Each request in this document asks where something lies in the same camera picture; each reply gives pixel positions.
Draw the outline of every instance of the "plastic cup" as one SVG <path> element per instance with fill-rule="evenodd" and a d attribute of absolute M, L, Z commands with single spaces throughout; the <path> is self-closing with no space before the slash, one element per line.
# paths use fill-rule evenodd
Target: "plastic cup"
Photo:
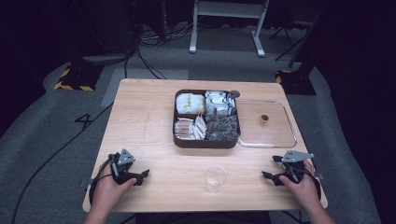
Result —
<path fill-rule="evenodd" d="M 219 165 L 211 165 L 205 169 L 205 189 L 209 193 L 216 193 L 227 180 L 227 172 Z"/>

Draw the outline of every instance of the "clear plastic lid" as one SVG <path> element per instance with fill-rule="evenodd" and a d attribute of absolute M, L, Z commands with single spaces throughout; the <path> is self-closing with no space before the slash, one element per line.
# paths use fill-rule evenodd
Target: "clear plastic lid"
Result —
<path fill-rule="evenodd" d="M 295 147 L 297 138 L 285 106 L 277 101 L 236 99 L 243 147 Z"/>

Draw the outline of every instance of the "black cable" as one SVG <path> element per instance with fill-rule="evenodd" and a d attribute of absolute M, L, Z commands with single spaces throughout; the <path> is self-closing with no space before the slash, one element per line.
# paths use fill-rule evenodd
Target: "black cable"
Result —
<path fill-rule="evenodd" d="M 147 67 L 147 69 L 150 71 L 150 73 L 151 73 L 152 75 L 154 75 L 154 76 L 155 76 L 156 78 L 158 78 L 158 79 L 161 79 L 160 77 L 158 77 L 158 76 L 152 71 L 152 70 L 155 70 L 156 72 L 160 73 L 161 76 L 162 76 L 164 79 L 166 79 L 166 77 L 165 77 L 160 71 L 158 71 L 157 69 L 151 67 L 151 66 L 149 65 L 149 63 L 142 57 L 142 55 L 140 54 L 139 48 L 137 48 L 136 51 L 137 51 L 137 56 L 140 58 L 140 60 L 141 60 L 141 61 L 143 62 L 143 64 Z"/>
<path fill-rule="evenodd" d="M 306 175 L 309 175 L 312 179 L 315 179 L 315 177 L 314 177 L 314 176 L 311 174 L 311 172 L 309 172 L 307 169 L 304 168 L 303 172 L 304 172 Z"/>
<path fill-rule="evenodd" d="M 143 39 L 143 40 L 146 40 L 146 41 L 150 41 L 151 39 L 155 39 L 156 43 L 148 43 L 148 42 L 144 42 L 144 41 L 143 41 L 143 42 L 141 43 L 141 45 L 144 46 L 144 47 L 149 47 L 149 48 L 151 48 L 151 47 L 160 47 L 160 46 L 162 46 L 162 45 L 168 43 L 168 42 L 171 41 L 171 40 L 177 40 L 177 39 L 180 39 L 180 38 L 184 37 L 185 35 L 191 35 L 191 33 L 189 33 L 189 34 L 183 34 L 184 32 L 186 32 L 186 31 L 188 31 L 188 30 L 191 30 L 191 29 L 192 29 L 192 23 L 186 25 L 186 26 L 183 27 L 183 28 L 177 28 L 177 29 L 176 29 L 175 27 L 168 28 L 168 30 L 170 30 L 170 32 L 165 31 L 165 32 L 166 32 L 166 34 L 165 34 L 166 40 L 165 40 L 165 41 L 163 41 L 162 39 L 160 39 L 159 36 L 155 35 L 155 32 L 152 32 L 151 30 L 146 30 L 146 31 L 144 31 L 143 34 L 142 34 L 142 39 Z"/>
<path fill-rule="evenodd" d="M 107 164 L 108 164 L 110 161 L 111 161 L 111 158 L 108 158 L 108 159 L 100 166 L 100 169 L 99 169 L 99 171 L 98 171 L 96 177 L 93 179 L 92 183 L 93 183 L 93 182 L 98 182 L 100 179 L 102 179 L 103 176 L 102 176 L 102 177 L 99 177 L 99 176 L 100 176 L 100 174 L 105 170 Z"/>
<path fill-rule="evenodd" d="M 126 71 L 126 64 L 128 63 L 128 61 L 129 61 L 129 59 L 131 58 L 131 56 L 132 56 L 132 55 L 130 55 L 130 56 L 126 59 L 125 64 L 124 64 L 124 75 L 125 75 L 125 78 L 128 78 L 128 74 L 127 74 L 127 71 Z"/>
<path fill-rule="evenodd" d="M 291 217 L 294 221 L 298 222 L 298 223 L 302 223 L 301 220 L 299 220 L 297 217 L 295 217 L 294 215 L 292 215 L 291 213 L 287 212 L 287 211 L 282 211 L 284 214 L 288 215 L 289 217 Z"/>
<path fill-rule="evenodd" d="M 53 153 L 46 161 L 44 161 L 44 163 L 42 163 L 40 165 L 40 167 L 38 167 L 38 169 L 32 174 L 32 176 L 29 178 L 29 180 L 27 181 L 27 183 L 25 184 L 25 186 L 23 187 L 23 190 L 20 194 L 20 197 L 17 200 L 17 204 L 15 205 L 14 208 L 14 212 L 12 214 L 12 220 L 11 223 L 14 224 L 15 223 L 15 218 L 17 216 L 18 213 L 18 207 L 20 206 L 22 197 L 24 192 L 27 190 L 27 188 L 29 187 L 30 183 L 33 181 L 33 179 L 35 178 L 35 176 L 41 171 L 41 169 L 44 168 L 44 166 L 46 166 L 59 152 L 61 152 L 64 148 L 66 148 L 70 143 L 72 143 L 74 140 L 76 140 L 76 138 L 78 138 L 88 127 L 91 126 L 91 124 L 93 124 L 97 119 L 99 119 L 99 117 L 105 113 L 105 111 L 107 111 L 111 106 L 113 106 L 114 103 L 111 103 L 110 105 L 108 105 L 104 110 L 102 110 L 102 112 L 100 112 L 100 114 L 98 116 L 96 116 L 96 118 L 94 118 L 91 122 L 89 122 L 87 124 L 87 126 L 85 126 L 85 128 L 83 128 L 79 133 L 77 133 L 74 137 L 72 137 L 66 144 L 64 144 L 62 147 L 60 147 L 55 153 Z"/>
<path fill-rule="evenodd" d="M 101 177 L 97 180 L 97 182 L 99 182 L 99 180 L 105 178 L 106 176 L 111 176 L 111 175 L 103 175 L 103 176 L 101 176 Z"/>

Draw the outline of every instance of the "hand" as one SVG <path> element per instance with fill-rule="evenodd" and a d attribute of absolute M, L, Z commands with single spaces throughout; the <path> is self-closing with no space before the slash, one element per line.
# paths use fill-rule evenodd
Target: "hand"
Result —
<path fill-rule="evenodd" d="M 304 161 L 304 168 L 313 174 L 314 167 L 308 161 Z M 314 180 L 309 175 L 304 175 L 299 184 L 293 183 L 286 176 L 282 175 L 279 180 L 290 189 L 297 202 L 306 210 L 311 224 L 334 224 L 334 220 L 326 212 L 320 203 L 317 187 Z"/>
<path fill-rule="evenodd" d="M 314 167 L 308 161 L 304 161 L 304 168 L 311 174 L 315 172 Z M 313 206 L 321 206 L 317 188 L 311 176 L 304 175 L 303 180 L 299 184 L 293 183 L 284 175 L 280 176 L 279 180 L 290 189 L 297 202 L 305 210 Z"/>
<path fill-rule="evenodd" d="M 101 179 L 96 185 L 90 212 L 84 220 L 86 224 L 106 223 L 108 215 L 120 201 L 122 195 L 137 181 L 135 178 L 132 178 L 122 185 L 117 184 L 111 175 L 110 163 L 108 163 L 101 173 Z"/>

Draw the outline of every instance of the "black tray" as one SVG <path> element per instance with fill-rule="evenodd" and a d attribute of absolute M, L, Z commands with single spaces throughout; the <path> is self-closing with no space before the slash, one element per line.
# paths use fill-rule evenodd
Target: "black tray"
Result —
<path fill-rule="evenodd" d="M 177 97 L 181 93 L 193 93 L 193 94 L 202 94 L 205 96 L 206 90 L 181 90 L 178 91 L 175 95 L 175 106 L 174 106 L 174 120 L 173 120 L 173 137 L 174 137 L 174 142 L 178 147 L 186 147 L 186 148 L 232 148 L 235 147 L 236 143 L 238 140 L 182 140 L 179 139 L 175 136 L 175 123 L 177 121 L 177 118 L 184 118 L 184 119 L 196 119 L 198 114 L 178 114 L 177 113 L 177 106 L 176 106 L 176 100 Z M 239 126 L 239 119 L 238 119 L 238 110 L 236 109 L 236 102 L 235 102 L 235 115 L 236 115 L 236 122 L 238 124 L 237 128 L 237 133 L 241 135 L 241 129 Z"/>

